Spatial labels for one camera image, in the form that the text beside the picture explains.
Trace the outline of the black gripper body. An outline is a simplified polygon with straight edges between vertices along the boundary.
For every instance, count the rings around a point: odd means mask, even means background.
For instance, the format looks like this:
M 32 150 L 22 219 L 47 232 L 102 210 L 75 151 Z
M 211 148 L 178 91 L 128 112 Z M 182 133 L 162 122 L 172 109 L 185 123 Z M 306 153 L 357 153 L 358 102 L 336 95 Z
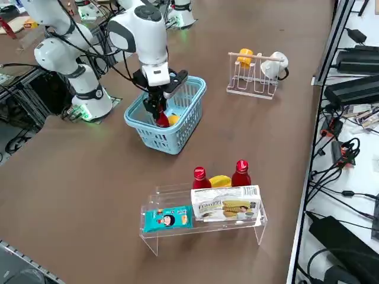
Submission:
M 161 82 L 148 81 L 141 70 L 133 73 L 133 83 L 147 92 L 149 96 L 168 96 L 168 85 Z

